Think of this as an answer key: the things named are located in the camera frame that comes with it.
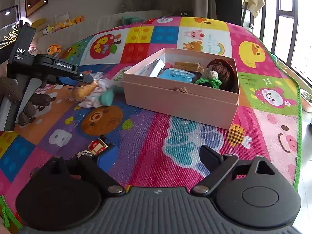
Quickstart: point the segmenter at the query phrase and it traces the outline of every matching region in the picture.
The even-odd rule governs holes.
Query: rainbow illustration
[[[224,54],[224,46],[219,42],[218,42],[217,46],[220,47],[220,51],[219,51],[218,55],[223,55]]]

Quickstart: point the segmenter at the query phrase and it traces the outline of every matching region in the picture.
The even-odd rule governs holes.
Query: green leaf
[[[116,53],[116,51],[117,51],[117,46],[115,44],[111,45],[110,52],[114,54]]]

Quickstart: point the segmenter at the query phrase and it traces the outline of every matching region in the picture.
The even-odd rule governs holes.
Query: brown glove
[[[16,82],[7,77],[0,77],[0,102],[3,99],[3,96],[7,97],[12,103],[21,101],[23,98],[22,92],[18,88]],[[35,116],[36,109],[34,105],[49,106],[50,102],[51,97],[49,95],[34,93],[26,104],[23,112],[18,116],[18,124],[24,126],[29,123],[30,118]]]

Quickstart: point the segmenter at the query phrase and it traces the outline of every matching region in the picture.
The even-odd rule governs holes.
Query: pink box
[[[135,75],[155,59],[174,64],[175,61],[196,62],[204,68],[214,59],[223,59],[233,68],[233,92],[193,83]],[[188,93],[174,89],[185,87]],[[229,129],[237,107],[239,83],[233,58],[189,50],[163,48],[124,73],[124,94],[128,105],[188,119],[222,129]]]

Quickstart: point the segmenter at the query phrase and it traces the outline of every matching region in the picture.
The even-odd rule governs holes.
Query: blue wipes package
[[[158,77],[185,83],[191,83],[192,80],[195,79],[195,75],[193,73],[177,68],[168,68]]]

